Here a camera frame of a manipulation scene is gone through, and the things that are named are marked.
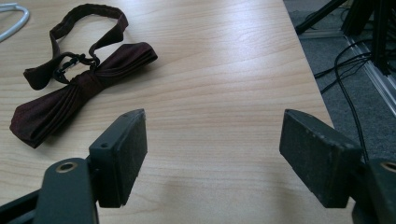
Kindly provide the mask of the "black metal stand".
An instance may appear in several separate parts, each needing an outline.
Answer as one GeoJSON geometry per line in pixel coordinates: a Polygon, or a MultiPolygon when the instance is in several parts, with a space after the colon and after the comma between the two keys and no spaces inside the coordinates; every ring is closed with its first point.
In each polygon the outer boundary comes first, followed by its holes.
{"type": "MultiPolygon", "coordinates": [[[[296,34],[303,34],[346,1],[347,0],[331,0],[316,11],[310,18],[297,25],[295,27],[296,34]]],[[[390,74],[390,68],[388,66],[389,60],[386,55],[386,43],[392,10],[396,12],[396,0],[353,0],[352,6],[341,27],[341,32],[346,36],[359,35],[370,17],[373,17],[372,62],[385,76],[390,74]]]]}

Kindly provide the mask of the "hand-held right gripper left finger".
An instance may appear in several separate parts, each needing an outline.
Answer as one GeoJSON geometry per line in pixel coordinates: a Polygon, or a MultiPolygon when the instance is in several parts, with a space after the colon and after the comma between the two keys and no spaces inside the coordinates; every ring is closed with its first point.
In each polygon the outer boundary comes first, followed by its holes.
{"type": "Polygon", "coordinates": [[[91,166],[99,171],[100,206],[119,208],[127,204],[148,153],[145,110],[120,115],[90,145],[89,151],[91,166]]]}

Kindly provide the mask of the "aluminium floor rail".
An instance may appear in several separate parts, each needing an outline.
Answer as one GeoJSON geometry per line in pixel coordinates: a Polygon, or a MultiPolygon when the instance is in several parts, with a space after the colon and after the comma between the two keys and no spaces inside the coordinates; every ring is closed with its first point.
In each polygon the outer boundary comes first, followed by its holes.
{"type": "MultiPolygon", "coordinates": [[[[348,45],[359,41],[357,37],[345,36],[340,30],[308,30],[299,35],[300,39],[318,39],[343,37],[348,45]]],[[[396,117],[396,74],[385,76],[372,62],[364,65],[364,71],[374,84],[376,90],[396,117]]]]}

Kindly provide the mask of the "dark maroon bow tie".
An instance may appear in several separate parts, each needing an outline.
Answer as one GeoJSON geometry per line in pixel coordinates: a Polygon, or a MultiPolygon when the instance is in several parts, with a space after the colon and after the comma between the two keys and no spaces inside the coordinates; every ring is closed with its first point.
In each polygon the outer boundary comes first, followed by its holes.
{"type": "Polygon", "coordinates": [[[36,148],[92,97],[154,62],[157,54],[146,42],[123,44],[104,61],[96,56],[98,49],[121,42],[127,26],[125,14],[116,7],[84,4],[69,11],[49,31],[52,58],[23,72],[34,90],[44,89],[53,79],[64,86],[17,106],[9,126],[11,132],[28,146],[36,148]],[[77,21],[90,15],[115,19],[117,23],[92,44],[87,55],[62,52],[58,40],[68,35],[77,21]]]}

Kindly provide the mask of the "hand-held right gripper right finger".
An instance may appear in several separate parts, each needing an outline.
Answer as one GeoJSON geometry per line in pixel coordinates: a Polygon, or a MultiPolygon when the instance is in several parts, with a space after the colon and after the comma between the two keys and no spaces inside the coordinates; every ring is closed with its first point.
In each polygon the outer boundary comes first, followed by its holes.
{"type": "Polygon", "coordinates": [[[362,149],[335,129],[305,112],[284,112],[279,152],[326,208],[344,208],[350,173],[362,149]]]}

